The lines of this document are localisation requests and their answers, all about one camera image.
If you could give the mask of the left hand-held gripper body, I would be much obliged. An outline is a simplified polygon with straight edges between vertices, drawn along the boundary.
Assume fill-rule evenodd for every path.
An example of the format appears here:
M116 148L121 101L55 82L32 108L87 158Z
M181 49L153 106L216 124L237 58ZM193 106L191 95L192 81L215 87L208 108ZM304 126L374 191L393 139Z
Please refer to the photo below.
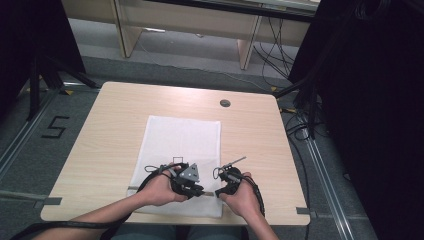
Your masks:
M171 189L179 194L188 198L189 194L198 193L195 186L200 181L198 167L195 163L178 163L178 169L172 170Z

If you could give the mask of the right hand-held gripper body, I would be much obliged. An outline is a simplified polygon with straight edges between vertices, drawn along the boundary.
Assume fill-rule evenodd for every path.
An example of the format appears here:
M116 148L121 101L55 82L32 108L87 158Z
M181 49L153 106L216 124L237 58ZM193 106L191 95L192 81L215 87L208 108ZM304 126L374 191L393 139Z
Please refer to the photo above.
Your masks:
M237 159L233 162L223 165L218 169L218 177L226 182L224 187L228 188L231 195L235 194L239 188L239 185L243 179L241 171L235 167L235 164L244 160L245 157Z

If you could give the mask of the white cloth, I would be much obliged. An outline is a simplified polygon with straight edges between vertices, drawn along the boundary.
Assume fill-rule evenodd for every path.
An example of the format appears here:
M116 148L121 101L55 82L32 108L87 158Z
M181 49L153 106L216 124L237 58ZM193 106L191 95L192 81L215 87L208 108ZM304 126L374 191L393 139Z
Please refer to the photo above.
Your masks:
M223 203L213 195L221 181L213 170L221 165L221 123L194 119L151 116L148 118L138 161L127 193L134 194L149 172L169 163L195 164L199 184L208 193L184 202L146 206L141 213L185 217L220 218Z

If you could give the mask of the person's right hand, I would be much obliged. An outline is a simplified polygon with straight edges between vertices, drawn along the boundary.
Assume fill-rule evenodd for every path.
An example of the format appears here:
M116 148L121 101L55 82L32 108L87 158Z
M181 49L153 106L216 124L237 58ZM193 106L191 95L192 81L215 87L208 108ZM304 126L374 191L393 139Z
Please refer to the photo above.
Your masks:
M241 181L234 194L221 193L219 198L230 207L234 214L242 217L245 221L263 217L254 188L249 183L249 180L252 180L251 173L245 172L243 176L246 179Z

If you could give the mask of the person's left hand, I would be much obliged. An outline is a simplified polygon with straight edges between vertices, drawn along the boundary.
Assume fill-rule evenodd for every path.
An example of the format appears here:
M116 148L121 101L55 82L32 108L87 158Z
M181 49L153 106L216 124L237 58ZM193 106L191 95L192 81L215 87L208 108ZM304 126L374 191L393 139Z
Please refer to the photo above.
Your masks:
M163 170L149 180L144 188L136 194L138 206L163 206L168 203L186 201L186 196L172 190L171 176L172 173L169 170Z

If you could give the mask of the person's legs in jeans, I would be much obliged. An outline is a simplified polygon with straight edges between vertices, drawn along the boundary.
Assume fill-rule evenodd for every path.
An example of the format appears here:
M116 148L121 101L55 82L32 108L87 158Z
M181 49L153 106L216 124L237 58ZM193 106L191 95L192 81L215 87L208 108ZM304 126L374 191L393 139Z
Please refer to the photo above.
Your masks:
M241 226L128 224L111 240L249 240L249 234Z

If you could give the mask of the black metal stand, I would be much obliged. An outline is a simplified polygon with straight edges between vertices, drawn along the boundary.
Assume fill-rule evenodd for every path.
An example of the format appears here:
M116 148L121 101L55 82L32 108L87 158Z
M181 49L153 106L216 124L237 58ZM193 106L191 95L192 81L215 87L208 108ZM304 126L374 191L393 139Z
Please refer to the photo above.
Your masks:
M316 77L307 76L302 80L292 84L291 86L273 93L273 96L278 99L294 90L298 90L298 94L294 100L294 106L297 110L307 110L306 129L309 133L309 138L315 139L315 116L317 110L317 89Z

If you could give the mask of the black curtain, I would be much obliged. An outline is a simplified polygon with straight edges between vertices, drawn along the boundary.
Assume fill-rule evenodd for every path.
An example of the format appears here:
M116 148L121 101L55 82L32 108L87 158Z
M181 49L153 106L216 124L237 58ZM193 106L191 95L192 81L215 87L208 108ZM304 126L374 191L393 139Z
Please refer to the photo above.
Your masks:
M38 54L86 72L62 0L0 0L0 119L29 79Z
M424 0L321 0L291 81L344 19L316 89L327 127L379 240L424 240Z

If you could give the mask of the light wooden desk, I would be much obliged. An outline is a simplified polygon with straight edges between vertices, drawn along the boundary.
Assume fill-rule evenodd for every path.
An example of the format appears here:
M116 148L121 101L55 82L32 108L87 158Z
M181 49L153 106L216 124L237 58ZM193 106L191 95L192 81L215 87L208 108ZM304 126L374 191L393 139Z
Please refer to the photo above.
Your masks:
M298 47L321 0L61 0L68 17L116 27L128 58L144 28L232 38L240 68L256 42Z

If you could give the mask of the black tripod stand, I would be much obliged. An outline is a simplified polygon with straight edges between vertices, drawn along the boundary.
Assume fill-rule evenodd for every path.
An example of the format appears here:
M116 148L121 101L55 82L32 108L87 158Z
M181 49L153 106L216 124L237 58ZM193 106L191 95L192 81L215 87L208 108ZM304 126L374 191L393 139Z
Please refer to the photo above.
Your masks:
M39 112L40 103L40 80L39 77L47 84L49 89L60 90L64 87L64 82L59 76L59 71L63 70L82 84L92 88L99 89L100 86L82 73L77 72L71 66L62 61L47 56L35 56L30 65L30 108L28 119L32 120Z

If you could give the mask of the metal floor rail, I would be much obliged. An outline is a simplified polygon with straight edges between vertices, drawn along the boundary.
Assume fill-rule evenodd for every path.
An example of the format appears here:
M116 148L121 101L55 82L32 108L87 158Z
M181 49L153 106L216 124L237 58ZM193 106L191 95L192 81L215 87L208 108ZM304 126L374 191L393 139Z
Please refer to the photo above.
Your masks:
M41 122L53 100L59 95L58 90L49 90L40 103L39 110L20 128L13 141L0 155L0 181L28 142L29 138Z
M316 141L312 138L308 130L303 130L302 135L305 137L309 154L312 158L313 165L316 169L318 179L321 183L341 240L355 240L351 225L336 194Z

